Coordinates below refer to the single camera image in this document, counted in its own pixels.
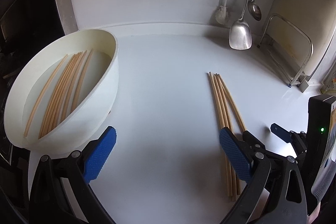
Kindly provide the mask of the right human hand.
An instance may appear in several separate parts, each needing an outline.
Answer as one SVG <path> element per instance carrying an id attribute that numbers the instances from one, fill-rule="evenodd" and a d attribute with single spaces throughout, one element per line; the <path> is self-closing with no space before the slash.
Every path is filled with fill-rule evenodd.
<path id="1" fill-rule="evenodd" d="M 307 224 L 312 224 L 314 220 L 318 217 L 321 208 L 321 203 L 313 210 L 313 212 L 307 216 Z"/>

